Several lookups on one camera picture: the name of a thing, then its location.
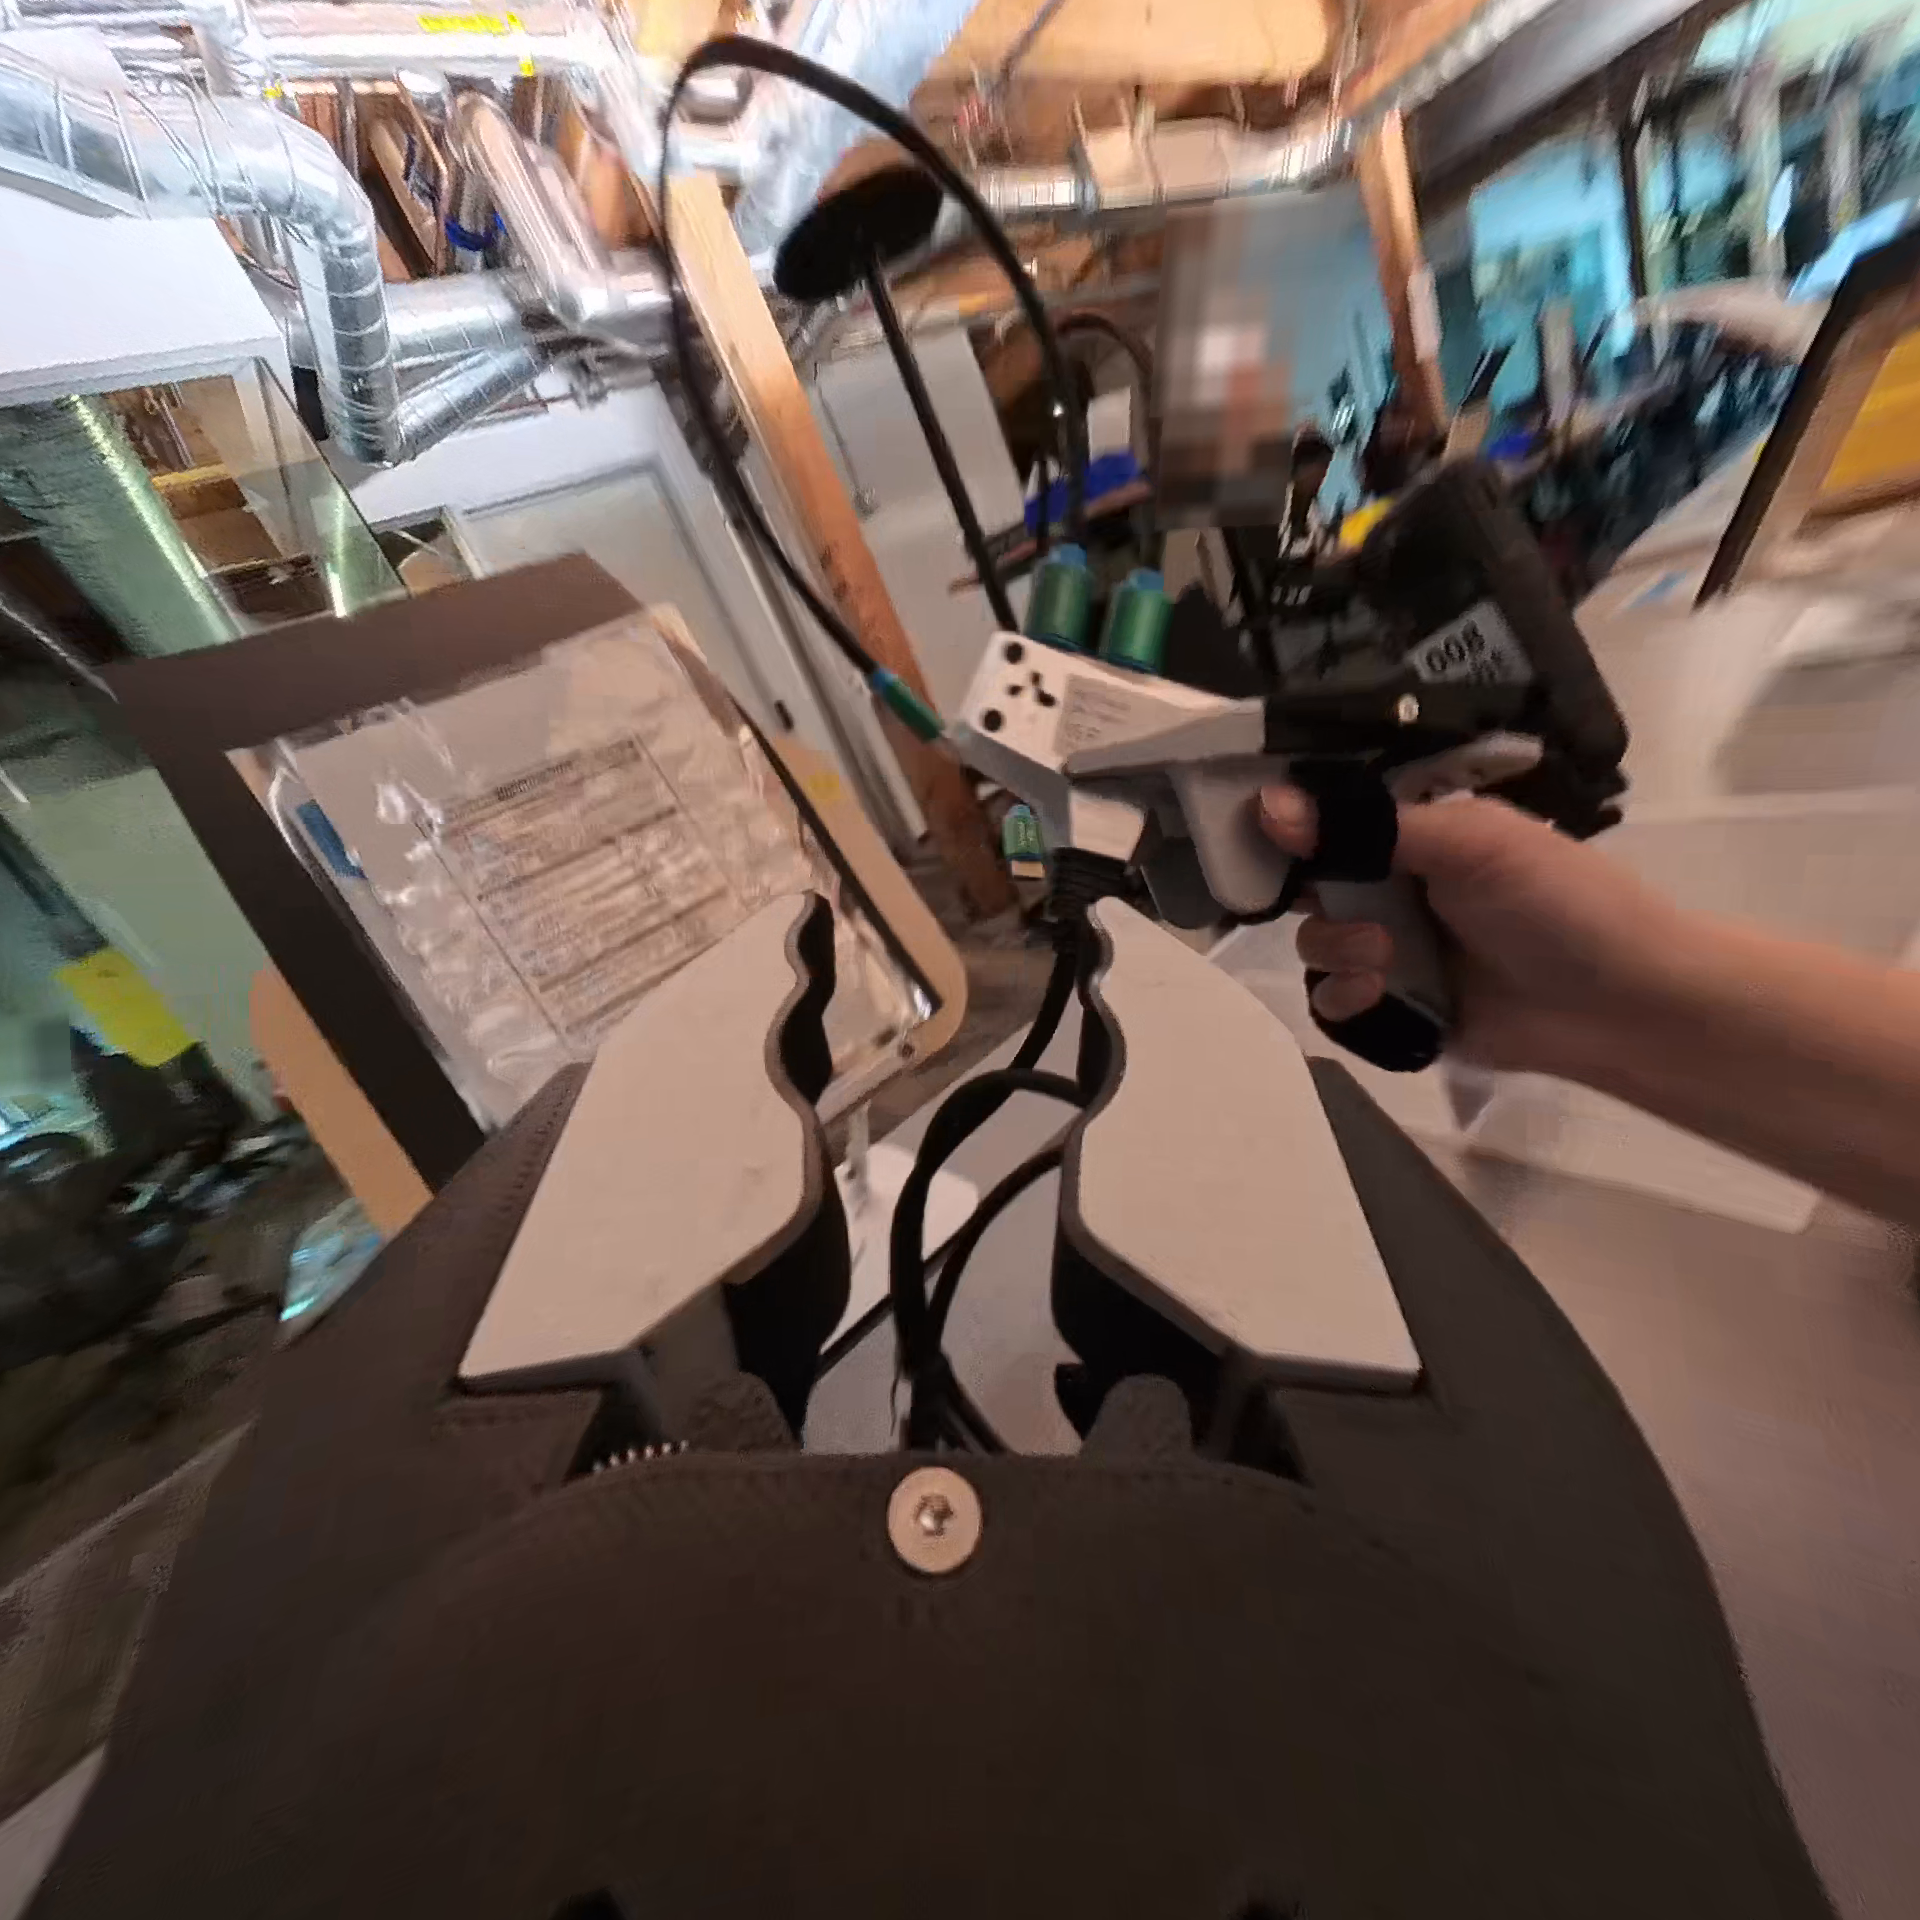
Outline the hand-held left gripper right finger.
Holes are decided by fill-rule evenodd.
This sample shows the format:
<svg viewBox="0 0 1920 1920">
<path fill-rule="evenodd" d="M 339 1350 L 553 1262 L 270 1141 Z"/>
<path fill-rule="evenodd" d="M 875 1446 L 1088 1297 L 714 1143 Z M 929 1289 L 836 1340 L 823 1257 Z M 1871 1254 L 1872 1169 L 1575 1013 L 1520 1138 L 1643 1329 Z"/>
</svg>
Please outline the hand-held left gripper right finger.
<svg viewBox="0 0 1920 1920">
<path fill-rule="evenodd" d="M 1079 1431 L 1147 1375 L 1177 1388 L 1203 1442 L 1247 1441 L 1271 1390 L 1425 1386 L 1300 1042 L 1115 898 L 1088 913 L 1084 1070 L 1050 1279 Z"/>
</svg>

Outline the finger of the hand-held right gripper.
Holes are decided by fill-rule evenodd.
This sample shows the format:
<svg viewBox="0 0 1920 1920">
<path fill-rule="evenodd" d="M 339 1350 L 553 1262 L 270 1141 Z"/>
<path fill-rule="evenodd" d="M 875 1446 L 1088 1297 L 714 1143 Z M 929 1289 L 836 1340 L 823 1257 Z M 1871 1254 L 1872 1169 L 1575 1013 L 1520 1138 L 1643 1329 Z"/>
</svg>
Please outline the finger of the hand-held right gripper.
<svg viewBox="0 0 1920 1920">
<path fill-rule="evenodd" d="M 1160 829 L 1153 786 L 1070 783 L 1070 852 L 1135 869 Z"/>
<path fill-rule="evenodd" d="M 1065 757 L 1065 777 L 1146 777 L 1170 765 L 1258 762 L 1267 757 L 1265 702 L 1223 705 L 1211 711 L 1177 711 L 1170 727 L 1127 738 L 1103 738 Z"/>
</svg>

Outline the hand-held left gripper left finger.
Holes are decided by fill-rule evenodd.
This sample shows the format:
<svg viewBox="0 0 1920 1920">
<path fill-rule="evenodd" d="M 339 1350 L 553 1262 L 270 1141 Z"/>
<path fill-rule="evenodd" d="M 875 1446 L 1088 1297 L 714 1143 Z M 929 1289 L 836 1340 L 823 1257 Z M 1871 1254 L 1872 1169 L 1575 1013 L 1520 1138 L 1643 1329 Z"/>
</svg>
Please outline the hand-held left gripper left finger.
<svg viewBox="0 0 1920 1920">
<path fill-rule="evenodd" d="M 820 1117 L 833 990 L 833 907 L 782 895 L 470 1158 L 529 1155 L 464 1396 L 594 1391 L 631 1427 L 686 1427 L 708 1380 L 744 1375 L 806 1425 L 851 1293 Z"/>
</svg>

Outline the black hdmi cable green plugs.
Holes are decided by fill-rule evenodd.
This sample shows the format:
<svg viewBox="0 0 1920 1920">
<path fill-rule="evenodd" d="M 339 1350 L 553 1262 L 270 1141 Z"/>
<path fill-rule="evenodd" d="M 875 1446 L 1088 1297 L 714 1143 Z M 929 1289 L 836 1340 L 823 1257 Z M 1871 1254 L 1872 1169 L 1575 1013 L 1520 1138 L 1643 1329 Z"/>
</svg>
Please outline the black hdmi cable green plugs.
<svg viewBox="0 0 1920 1920">
<path fill-rule="evenodd" d="M 1065 486 L 1064 498 L 1064 527 L 1065 540 L 1051 542 L 1050 537 L 1050 519 L 1043 519 L 1035 530 L 1035 572 L 1038 585 L 1032 589 L 1027 601 L 1027 625 L 1019 628 L 1024 638 L 1040 641 L 1054 645 L 1057 650 L 1065 650 L 1079 654 L 1088 638 L 1091 625 L 1091 606 L 1092 606 L 1092 585 L 1091 585 L 1091 569 L 1088 556 L 1084 549 L 1086 540 L 1086 522 L 1088 522 L 1088 431 L 1086 431 L 1086 412 L 1075 398 L 1072 379 L 1068 374 L 1065 354 L 1060 349 L 1060 338 L 1051 317 L 1046 309 L 1040 297 L 1040 287 L 1034 282 L 1032 271 L 1019 259 L 1012 241 L 1008 238 L 1002 222 L 995 218 L 990 203 L 985 201 L 983 193 L 958 171 L 958 167 L 934 143 L 934 140 L 915 126 L 906 111 L 882 97 L 878 97 L 871 86 L 863 86 L 852 76 L 836 70 L 818 59 L 810 59 L 802 53 L 794 50 L 787 44 L 775 39 L 756 39 L 751 34 L 715 34 L 696 45 L 686 59 L 681 61 L 662 107 L 662 149 L 658 149 L 658 167 L 656 178 L 662 171 L 674 173 L 674 129 L 680 123 L 680 115 L 683 109 L 683 101 L 694 89 L 696 79 L 704 78 L 707 74 L 745 74 L 754 79 L 775 79 L 782 82 L 808 98 L 811 106 L 820 106 L 823 111 L 815 115 L 806 121 L 801 133 L 794 138 L 795 158 L 775 161 L 775 182 L 777 186 L 818 186 L 825 180 L 831 170 L 834 167 L 834 156 L 825 156 L 823 165 L 808 173 L 810 165 L 810 149 L 808 140 L 820 140 L 823 135 L 833 133 L 839 121 L 848 119 L 855 133 L 871 133 L 878 138 L 888 138 L 898 150 L 900 161 L 888 163 L 904 163 L 916 171 L 924 171 L 936 186 L 942 187 L 944 201 L 940 210 L 940 219 L 936 231 L 942 222 L 942 214 L 952 207 L 958 212 L 960 226 L 969 229 L 979 247 L 988 253 L 993 265 L 1000 269 L 1007 291 L 1012 295 L 1019 315 L 1027 321 L 1043 361 L 1043 382 L 1050 395 L 1050 431 L 1054 438 L 1051 457 L 1040 462 L 1040 474 L 1050 474 L 1050 468 L 1059 468 Z M 774 285 L 775 285 L 775 265 L 777 253 L 787 236 L 808 218 L 808 212 L 816 206 L 818 198 L 828 194 L 815 193 L 811 201 L 795 212 L 787 226 L 780 231 L 775 252 L 774 252 Z M 664 277 L 667 291 L 667 315 L 670 315 L 670 347 L 674 354 L 678 367 L 683 367 L 688 361 L 691 349 L 691 326 L 694 317 L 688 306 L 670 277 L 670 269 L 664 261 Z M 828 300 L 823 303 L 802 303 L 802 306 L 828 306 L 839 302 Z"/>
<path fill-rule="evenodd" d="M 1162 569 L 1150 566 L 1162 558 L 1164 542 L 1146 500 L 1140 429 L 1135 426 L 1135 410 L 1147 398 L 1153 354 L 1127 326 L 1092 309 L 1064 311 L 1054 326 L 1088 431 L 1084 549 L 1092 606 L 1079 655 L 1158 679 L 1166 662 L 1172 604 Z M 1027 601 L 1038 585 L 1040 522 L 1050 519 L 1051 542 L 1065 540 L 1065 482 L 1059 468 L 1040 474 L 1040 462 L 1050 457 L 1051 449 L 1040 450 L 1034 462 L 1019 523 L 993 540 L 1002 578 L 1030 580 L 1019 627 L 1027 625 Z M 1002 818 L 1002 851 L 1018 881 L 1040 881 L 1054 859 L 1046 852 L 1035 817 L 1018 799 Z"/>
</svg>

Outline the silver hdmi splitter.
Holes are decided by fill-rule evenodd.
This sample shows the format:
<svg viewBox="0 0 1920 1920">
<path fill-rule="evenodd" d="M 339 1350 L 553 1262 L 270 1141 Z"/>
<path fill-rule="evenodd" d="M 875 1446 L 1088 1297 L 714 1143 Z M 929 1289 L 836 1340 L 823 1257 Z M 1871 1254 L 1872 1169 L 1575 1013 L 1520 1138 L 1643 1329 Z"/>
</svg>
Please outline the silver hdmi splitter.
<svg viewBox="0 0 1920 1920">
<path fill-rule="evenodd" d="M 985 650 L 946 741 L 976 775 L 1024 804 L 1046 852 L 1070 852 L 1065 757 L 1103 738 L 1127 738 L 1208 713 L 1217 698 L 1111 667 L 1024 635 L 1000 634 Z M 1131 777 L 1086 783 L 1139 783 Z"/>
</svg>

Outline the person's right hand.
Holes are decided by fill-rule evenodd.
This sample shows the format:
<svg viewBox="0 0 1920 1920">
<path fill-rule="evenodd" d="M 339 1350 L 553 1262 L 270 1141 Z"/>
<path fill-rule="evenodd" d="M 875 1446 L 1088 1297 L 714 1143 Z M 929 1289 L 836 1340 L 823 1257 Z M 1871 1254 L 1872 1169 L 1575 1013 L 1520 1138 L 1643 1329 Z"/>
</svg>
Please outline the person's right hand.
<svg viewBox="0 0 1920 1920">
<path fill-rule="evenodd" d="M 1303 788 L 1265 788 L 1259 821 L 1284 852 L 1318 852 Z M 1571 1066 L 1572 1042 L 1625 1007 L 1643 973 L 1636 923 L 1663 914 L 1609 855 L 1489 797 L 1404 807 L 1398 869 L 1422 885 L 1447 948 L 1457 1049 L 1483 1067 Z M 1297 948 L 1324 1025 L 1353 1025 L 1386 1002 L 1398 958 L 1386 925 L 1335 922 L 1318 900 Z"/>
</svg>

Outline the wooden beam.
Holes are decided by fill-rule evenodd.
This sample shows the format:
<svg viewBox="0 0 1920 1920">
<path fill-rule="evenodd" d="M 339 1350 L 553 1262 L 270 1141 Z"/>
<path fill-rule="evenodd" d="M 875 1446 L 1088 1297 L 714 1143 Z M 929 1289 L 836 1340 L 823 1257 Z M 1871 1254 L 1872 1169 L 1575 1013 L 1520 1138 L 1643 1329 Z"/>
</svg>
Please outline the wooden beam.
<svg viewBox="0 0 1920 1920">
<path fill-rule="evenodd" d="M 937 741 L 940 711 L 896 598 L 863 533 L 756 267 L 714 177 L 656 180 L 656 229 L 678 283 L 745 426 L 775 565 L 815 625 L 851 660 L 871 700 L 931 843 L 975 922 L 1018 906 L 998 829 L 971 775 Z"/>
</svg>

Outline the black disc on pole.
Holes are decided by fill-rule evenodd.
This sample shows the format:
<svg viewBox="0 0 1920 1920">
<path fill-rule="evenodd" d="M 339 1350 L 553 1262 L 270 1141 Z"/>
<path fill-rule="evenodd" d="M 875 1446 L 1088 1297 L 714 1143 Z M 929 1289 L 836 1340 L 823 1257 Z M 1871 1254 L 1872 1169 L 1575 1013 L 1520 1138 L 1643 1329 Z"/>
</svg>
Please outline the black disc on pole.
<svg viewBox="0 0 1920 1920">
<path fill-rule="evenodd" d="M 891 291 L 890 269 L 931 241 L 944 193 L 924 171 L 886 163 L 818 198 L 787 236 L 775 259 L 775 287 L 782 297 L 823 303 L 866 291 L 881 323 L 907 404 L 919 423 L 936 474 L 946 492 L 958 534 L 975 562 L 1002 630 L 1018 627 L 1012 598 L 1000 574 L 990 540 L 956 460 L 953 446 L 927 383 L 919 356 Z"/>
</svg>

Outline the wood edged display stand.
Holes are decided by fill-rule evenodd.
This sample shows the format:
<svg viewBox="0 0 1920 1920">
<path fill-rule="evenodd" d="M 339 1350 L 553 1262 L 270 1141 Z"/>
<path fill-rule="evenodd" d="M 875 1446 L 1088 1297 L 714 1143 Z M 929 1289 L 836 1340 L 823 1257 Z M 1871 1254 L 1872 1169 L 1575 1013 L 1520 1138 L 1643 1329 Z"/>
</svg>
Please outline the wood edged display stand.
<svg viewBox="0 0 1920 1920">
<path fill-rule="evenodd" d="M 470 1115 L 395 990 L 378 973 L 370 948 L 289 851 L 256 797 L 250 765 L 233 765 L 231 755 L 510 665 L 539 645 L 639 611 L 594 562 L 553 559 L 363 614 L 321 614 L 111 671 L 135 743 L 266 948 L 290 1017 L 303 1017 L 281 1041 L 266 1002 L 254 998 L 256 1042 L 369 1210 L 388 1162 L 407 1166 L 435 1193 L 492 1132 Z M 875 909 L 936 990 L 936 1017 L 878 1091 L 953 1033 L 968 998 L 958 955 L 828 762 L 787 730 L 764 731 L 754 723 L 753 730 L 775 751 L 808 823 L 823 826 L 831 847 L 848 855 L 855 895 Z M 828 1094 L 823 1115 L 833 1119 Z"/>
</svg>

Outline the silver ventilation duct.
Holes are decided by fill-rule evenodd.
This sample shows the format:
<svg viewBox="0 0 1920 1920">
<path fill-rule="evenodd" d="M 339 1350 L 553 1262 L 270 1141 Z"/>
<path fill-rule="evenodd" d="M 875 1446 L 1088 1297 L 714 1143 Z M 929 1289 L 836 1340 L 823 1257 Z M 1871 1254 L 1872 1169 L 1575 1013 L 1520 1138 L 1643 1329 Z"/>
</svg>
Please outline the silver ventilation duct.
<svg viewBox="0 0 1920 1920">
<path fill-rule="evenodd" d="M 329 438 L 366 466 L 407 465 L 527 390 L 552 346 L 658 347 L 670 321 L 656 271 L 537 263 L 512 226 L 518 269 L 409 295 L 393 326 L 366 190 L 319 133 L 264 103 L 147 101 L 4 50 L 2 173 L 7 187 L 99 219 L 283 229 Z"/>
</svg>

